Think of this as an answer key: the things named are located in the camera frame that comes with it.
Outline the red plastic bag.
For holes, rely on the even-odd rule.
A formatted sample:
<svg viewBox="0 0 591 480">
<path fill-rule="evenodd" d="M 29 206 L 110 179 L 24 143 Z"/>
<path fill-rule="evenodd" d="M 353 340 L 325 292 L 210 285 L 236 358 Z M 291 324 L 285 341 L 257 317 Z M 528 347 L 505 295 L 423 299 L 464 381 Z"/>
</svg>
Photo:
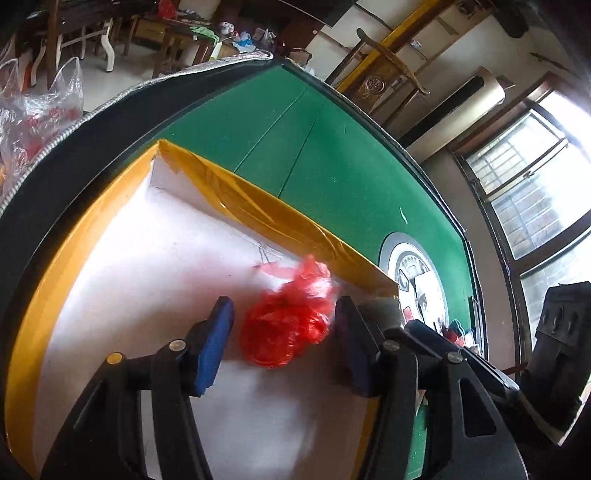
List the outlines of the red plastic bag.
<svg viewBox="0 0 591 480">
<path fill-rule="evenodd" d="M 260 367 L 283 367 L 329 335 L 339 286 L 328 266 L 311 255 L 295 266 L 267 262 L 259 270 L 283 284 L 263 291 L 245 313 L 239 344 L 245 360 Z"/>
</svg>

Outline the brown knitted cloth bundle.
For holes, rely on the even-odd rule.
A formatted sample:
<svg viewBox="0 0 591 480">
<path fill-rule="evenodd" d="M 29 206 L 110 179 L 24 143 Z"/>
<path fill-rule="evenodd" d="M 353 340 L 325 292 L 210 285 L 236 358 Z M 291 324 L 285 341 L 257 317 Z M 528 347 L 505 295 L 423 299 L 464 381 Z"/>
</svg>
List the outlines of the brown knitted cloth bundle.
<svg viewBox="0 0 591 480">
<path fill-rule="evenodd" d="M 377 326 L 382 332 L 402 328 L 405 317 L 398 297 L 381 297 L 367 300 L 358 307 L 367 323 Z"/>
</svg>

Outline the red blue small toy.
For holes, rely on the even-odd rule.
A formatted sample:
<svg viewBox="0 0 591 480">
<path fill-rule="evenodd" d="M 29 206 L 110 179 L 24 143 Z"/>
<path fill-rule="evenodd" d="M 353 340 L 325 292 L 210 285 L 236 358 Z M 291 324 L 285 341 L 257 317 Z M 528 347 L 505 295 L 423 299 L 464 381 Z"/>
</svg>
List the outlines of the red blue small toy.
<svg viewBox="0 0 591 480">
<path fill-rule="evenodd" d="M 453 320 L 448 326 L 443 326 L 442 334 L 447 340 L 460 347 L 476 346 L 473 330 L 466 330 L 458 320 Z"/>
</svg>

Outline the round table centre panel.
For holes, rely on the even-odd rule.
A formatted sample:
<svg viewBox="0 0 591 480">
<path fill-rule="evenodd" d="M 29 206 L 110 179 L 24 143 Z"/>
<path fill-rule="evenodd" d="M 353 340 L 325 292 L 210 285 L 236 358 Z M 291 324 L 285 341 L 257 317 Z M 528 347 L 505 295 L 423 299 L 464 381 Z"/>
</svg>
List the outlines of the round table centre panel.
<svg viewBox="0 0 591 480">
<path fill-rule="evenodd" d="M 442 333 L 449 325 L 446 294 L 435 264 L 419 242 L 402 232 L 389 234 L 379 266 L 398 284 L 404 319 L 420 320 Z"/>
</svg>

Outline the yellow taped cardboard box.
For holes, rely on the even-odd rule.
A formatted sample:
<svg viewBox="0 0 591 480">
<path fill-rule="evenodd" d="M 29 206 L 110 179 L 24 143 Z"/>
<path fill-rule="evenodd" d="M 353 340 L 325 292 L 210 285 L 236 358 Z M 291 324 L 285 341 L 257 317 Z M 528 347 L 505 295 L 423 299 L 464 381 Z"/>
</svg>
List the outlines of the yellow taped cardboard box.
<svg viewBox="0 0 591 480">
<path fill-rule="evenodd" d="M 8 370 L 8 446 L 38 476 L 83 388 L 111 353 L 149 355 L 221 297 L 235 323 L 305 256 L 341 294 L 395 293 L 373 262 L 249 181 L 170 142 L 134 160 L 88 207 L 28 301 Z M 245 361 L 232 333 L 191 403 L 217 479 L 349 479 L 369 402 L 337 377 L 335 337 L 289 365 Z"/>
</svg>

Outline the window with metal grille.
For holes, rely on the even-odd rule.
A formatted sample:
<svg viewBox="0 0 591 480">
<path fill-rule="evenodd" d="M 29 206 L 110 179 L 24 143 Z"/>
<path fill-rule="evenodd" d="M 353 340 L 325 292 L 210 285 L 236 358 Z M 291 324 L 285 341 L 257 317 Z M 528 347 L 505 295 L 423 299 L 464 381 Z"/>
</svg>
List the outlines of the window with metal grille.
<svg viewBox="0 0 591 480">
<path fill-rule="evenodd" d="M 534 331 L 549 288 L 590 278 L 590 99 L 548 72 L 453 152 Z"/>
</svg>

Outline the white standing air conditioner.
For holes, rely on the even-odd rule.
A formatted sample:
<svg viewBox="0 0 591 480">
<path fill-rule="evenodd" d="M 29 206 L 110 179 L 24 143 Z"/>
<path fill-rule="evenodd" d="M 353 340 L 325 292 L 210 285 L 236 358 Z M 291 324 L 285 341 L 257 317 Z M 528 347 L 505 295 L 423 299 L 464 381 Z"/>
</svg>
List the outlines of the white standing air conditioner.
<svg viewBox="0 0 591 480">
<path fill-rule="evenodd" d="M 423 163 L 486 116 L 506 98 L 495 75 L 484 67 L 400 139 L 400 145 Z"/>
</svg>

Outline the clear plastic bag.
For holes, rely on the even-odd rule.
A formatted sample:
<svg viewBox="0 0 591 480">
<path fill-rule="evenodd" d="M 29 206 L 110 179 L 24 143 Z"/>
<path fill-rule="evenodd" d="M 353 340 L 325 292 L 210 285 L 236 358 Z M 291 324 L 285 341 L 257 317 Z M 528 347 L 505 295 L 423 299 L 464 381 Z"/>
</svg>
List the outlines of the clear plastic bag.
<svg viewBox="0 0 591 480">
<path fill-rule="evenodd" d="M 69 59 L 43 94 L 20 90 L 16 59 L 1 65 L 1 197 L 16 185 L 34 157 L 83 115 L 80 61 Z"/>
</svg>

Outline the carved wooden chair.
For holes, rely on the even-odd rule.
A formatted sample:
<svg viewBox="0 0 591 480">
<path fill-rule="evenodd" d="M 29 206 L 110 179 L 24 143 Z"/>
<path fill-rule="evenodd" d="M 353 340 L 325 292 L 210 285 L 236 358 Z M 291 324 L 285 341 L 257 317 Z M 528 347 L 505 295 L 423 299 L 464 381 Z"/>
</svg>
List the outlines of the carved wooden chair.
<svg viewBox="0 0 591 480">
<path fill-rule="evenodd" d="M 329 77 L 325 79 L 325 83 L 348 97 L 356 106 L 374 119 L 388 106 L 388 102 L 397 93 L 399 87 L 406 84 L 411 85 L 411 90 L 406 97 L 381 122 L 383 127 L 387 127 L 401 115 L 403 110 L 415 98 L 429 96 L 431 91 L 420 82 L 412 69 L 389 47 L 370 38 L 362 28 L 356 30 L 356 35 L 359 42 L 349 50 L 345 59 L 329 74 Z M 366 47 L 369 47 L 374 54 L 377 54 L 378 66 L 369 67 L 358 76 L 353 76 L 353 70 L 351 70 L 348 75 L 339 80 L 342 73 L 345 72 L 356 56 L 361 55 L 363 60 L 369 58 L 369 55 L 362 54 L 363 48 Z"/>
</svg>

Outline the wooden stool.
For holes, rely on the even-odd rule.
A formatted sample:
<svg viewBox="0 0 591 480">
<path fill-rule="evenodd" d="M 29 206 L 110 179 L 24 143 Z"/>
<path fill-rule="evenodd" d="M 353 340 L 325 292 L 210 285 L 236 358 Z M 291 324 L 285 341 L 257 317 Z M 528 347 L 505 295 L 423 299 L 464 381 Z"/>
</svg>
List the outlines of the wooden stool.
<svg viewBox="0 0 591 480">
<path fill-rule="evenodd" d="M 179 72 L 211 59 L 215 42 L 187 26 L 168 26 L 156 55 L 152 79 Z"/>
</svg>

